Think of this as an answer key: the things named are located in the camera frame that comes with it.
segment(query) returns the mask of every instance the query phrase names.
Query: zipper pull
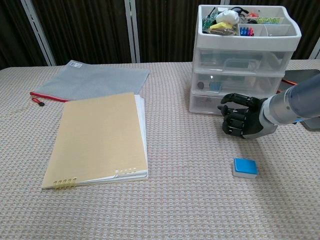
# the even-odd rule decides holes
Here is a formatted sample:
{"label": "zipper pull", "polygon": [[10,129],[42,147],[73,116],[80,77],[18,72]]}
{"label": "zipper pull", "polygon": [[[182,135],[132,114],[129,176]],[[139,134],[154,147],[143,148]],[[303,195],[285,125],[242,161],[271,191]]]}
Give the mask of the zipper pull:
{"label": "zipper pull", "polygon": [[45,103],[42,101],[39,101],[38,98],[33,97],[33,98],[31,98],[31,100],[34,101],[35,103],[39,104],[40,107],[43,107],[45,105]]}

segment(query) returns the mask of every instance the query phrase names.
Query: white storage organizer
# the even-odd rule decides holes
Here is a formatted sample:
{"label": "white storage organizer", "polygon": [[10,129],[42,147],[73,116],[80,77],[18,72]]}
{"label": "white storage organizer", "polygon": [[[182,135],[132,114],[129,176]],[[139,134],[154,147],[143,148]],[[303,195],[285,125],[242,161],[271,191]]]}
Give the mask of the white storage organizer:
{"label": "white storage organizer", "polygon": [[[277,18],[278,24],[239,23],[236,25],[238,34],[234,36],[203,33],[202,19],[214,7],[241,7],[258,13],[261,18]],[[240,28],[252,28],[254,36],[240,36]],[[190,112],[219,115],[217,106],[222,97],[229,93],[257,98],[275,94],[300,38],[298,25],[283,6],[199,5]],[[240,107],[233,103],[227,105]]]}

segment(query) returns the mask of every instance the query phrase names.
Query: robotic hand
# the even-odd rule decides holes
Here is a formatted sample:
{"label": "robotic hand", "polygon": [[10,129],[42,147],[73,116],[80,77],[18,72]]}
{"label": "robotic hand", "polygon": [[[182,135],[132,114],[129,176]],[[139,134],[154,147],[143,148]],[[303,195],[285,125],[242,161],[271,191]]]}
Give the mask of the robotic hand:
{"label": "robotic hand", "polygon": [[320,74],[269,98],[255,98],[230,93],[221,104],[234,102],[247,108],[220,105],[222,130],[245,139],[272,134],[278,125],[286,125],[320,116]]}

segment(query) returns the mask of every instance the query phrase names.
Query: black curtain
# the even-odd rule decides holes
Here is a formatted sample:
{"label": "black curtain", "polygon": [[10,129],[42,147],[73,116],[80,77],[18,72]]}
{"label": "black curtain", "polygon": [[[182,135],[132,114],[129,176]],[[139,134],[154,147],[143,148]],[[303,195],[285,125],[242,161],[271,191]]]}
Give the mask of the black curtain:
{"label": "black curtain", "polygon": [[279,5],[284,6],[301,30],[300,43],[292,59],[308,59],[319,37],[319,0],[231,0],[231,5]]}
{"label": "black curtain", "polygon": [[57,65],[130,63],[123,0],[32,0]]}
{"label": "black curtain", "polygon": [[0,70],[46,65],[21,1],[1,0]]}
{"label": "black curtain", "polygon": [[192,61],[200,4],[220,0],[135,0],[141,62]]}

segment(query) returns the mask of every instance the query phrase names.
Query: blue sponge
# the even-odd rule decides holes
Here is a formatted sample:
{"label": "blue sponge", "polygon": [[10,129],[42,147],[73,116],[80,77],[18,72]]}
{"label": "blue sponge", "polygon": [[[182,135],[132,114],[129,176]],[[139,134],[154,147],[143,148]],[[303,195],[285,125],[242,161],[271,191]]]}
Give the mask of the blue sponge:
{"label": "blue sponge", "polygon": [[254,160],[235,158],[232,163],[232,168],[233,176],[235,177],[254,179],[258,174],[256,161]]}

